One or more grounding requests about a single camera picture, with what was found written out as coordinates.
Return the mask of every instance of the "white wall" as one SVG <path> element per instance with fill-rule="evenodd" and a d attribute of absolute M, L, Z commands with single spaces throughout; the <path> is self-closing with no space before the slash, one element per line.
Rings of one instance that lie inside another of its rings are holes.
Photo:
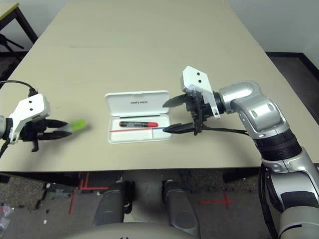
<path fill-rule="evenodd" d="M 303 52 L 319 67 L 319 0 L 225 0 L 265 51 Z"/>
<path fill-rule="evenodd" d="M 38 36 L 66 1 L 19 0 L 20 9 Z M 319 0 L 225 1 L 265 51 L 303 52 L 319 67 Z M 16 21 L 1 33 L 26 50 L 32 46 Z"/>
<path fill-rule="evenodd" d="M 0 0 L 5 2 L 17 2 L 17 0 Z M 20 10 L 30 23 L 31 27 L 40 36 L 42 32 L 48 27 L 57 13 L 63 8 L 67 0 L 19 0 Z M 25 47 L 24 50 L 29 50 L 32 46 L 32 42 L 21 29 L 16 20 L 9 23 L 1 34 L 5 35 L 8 39 L 11 39 L 18 44 Z M 19 48 L 12 47 L 17 51 L 24 51 Z"/>

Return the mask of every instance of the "table leg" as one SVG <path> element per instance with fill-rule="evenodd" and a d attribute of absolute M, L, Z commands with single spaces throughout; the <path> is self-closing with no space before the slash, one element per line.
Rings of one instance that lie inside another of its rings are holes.
<path fill-rule="evenodd" d="M 30 38 L 30 40 L 35 43 L 38 39 L 37 35 L 33 31 L 32 27 L 28 23 L 28 21 L 25 19 L 23 13 L 20 11 L 20 9 L 17 7 L 15 10 L 15 13 L 17 14 L 16 20 L 24 30 L 24 32 L 27 34 L 27 36 Z"/>
<path fill-rule="evenodd" d="M 5 26 L 7 26 L 14 19 L 16 19 L 16 17 L 17 17 L 17 15 L 16 15 L 15 11 L 12 11 L 4 19 L 0 20 L 0 30 L 2 30 Z"/>

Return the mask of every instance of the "beige tabletop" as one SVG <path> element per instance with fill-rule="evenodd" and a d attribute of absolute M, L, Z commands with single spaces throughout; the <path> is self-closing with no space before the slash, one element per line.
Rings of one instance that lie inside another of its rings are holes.
<path fill-rule="evenodd" d="M 0 171 L 90 171 L 253 167 L 253 141 L 226 132 L 174 135 L 169 141 L 108 143 L 110 92 L 168 90 L 180 95 L 183 69 L 209 76 L 212 88 L 251 80 L 279 104 L 292 131 L 319 162 L 319 127 L 263 49 L 222 0 L 91 0 L 66 4 L 23 59 L 11 80 L 37 87 L 51 105 L 50 119 L 84 119 L 88 127 L 65 139 L 10 145 Z M 6 84 L 0 112 L 8 116 L 27 88 Z M 171 123 L 191 122 L 184 106 Z M 207 125 L 243 129 L 237 115 Z"/>
<path fill-rule="evenodd" d="M 19 6 L 17 2 L 0 2 L 0 20 L 4 19 L 10 12 Z"/>

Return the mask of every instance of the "black cable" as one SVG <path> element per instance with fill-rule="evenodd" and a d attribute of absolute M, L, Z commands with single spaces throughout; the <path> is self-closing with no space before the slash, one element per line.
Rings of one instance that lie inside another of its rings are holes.
<path fill-rule="evenodd" d="M 231 133 L 240 133 L 249 136 L 247 131 L 241 129 L 230 129 L 230 128 L 211 128 L 203 124 L 203 130 L 212 130 L 212 131 L 221 131 L 221 132 L 231 132 Z"/>
<path fill-rule="evenodd" d="M 10 138 L 7 138 L 6 141 L 4 142 L 4 144 L 1 147 L 0 158 L 2 157 L 3 153 L 5 152 L 5 150 L 8 148 L 9 144 L 10 144 Z"/>
<path fill-rule="evenodd" d="M 0 81 L 0 84 L 5 84 L 5 83 L 19 83 L 19 84 L 23 84 L 25 86 L 28 86 L 30 89 L 34 89 L 31 85 L 29 85 L 28 83 L 23 82 L 23 81 L 14 81 L 14 80 Z"/>
<path fill-rule="evenodd" d="M 266 168 L 263 164 L 261 164 L 259 169 L 259 174 L 258 174 L 258 195 L 259 195 L 261 209 L 263 211 L 263 216 L 264 216 L 264 220 L 267 225 L 268 231 L 272 239 L 278 239 L 278 233 L 274 225 L 273 217 L 271 215 L 269 206 L 267 204 L 265 172 L 266 172 Z"/>
<path fill-rule="evenodd" d="M 29 95 L 28 95 L 29 97 L 38 94 L 38 91 L 36 91 L 35 88 L 33 88 L 31 85 L 29 85 L 29 84 L 26 83 L 26 82 L 23 82 L 23 81 L 14 81 L 14 80 L 0 81 L 0 85 L 3 85 L 3 84 L 5 84 L 5 83 L 19 83 L 19 84 L 28 86 L 28 87 L 30 88 L 30 89 L 29 89 Z"/>
<path fill-rule="evenodd" d="M 197 135 L 198 133 L 201 133 L 202 130 L 202 122 L 203 122 L 203 112 L 200 107 L 200 101 L 198 97 L 194 97 L 195 102 L 196 102 L 196 108 L 197 108 L 197 115 L 198 115 L 198 120 L 197 122 L 194 122 L 195 130 L 194 130 L 194 135 Z"/>

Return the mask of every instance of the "red marker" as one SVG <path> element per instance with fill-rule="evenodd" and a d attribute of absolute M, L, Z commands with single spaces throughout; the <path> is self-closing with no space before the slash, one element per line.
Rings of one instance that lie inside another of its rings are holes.
<path fill-rule="evenodd" d="M 129 128 L 152 128 L 157 127 L 159 124 L 156 122 L 130 122 L 130 121 L 121 121 L 120 127 L 129 127 Z"/>

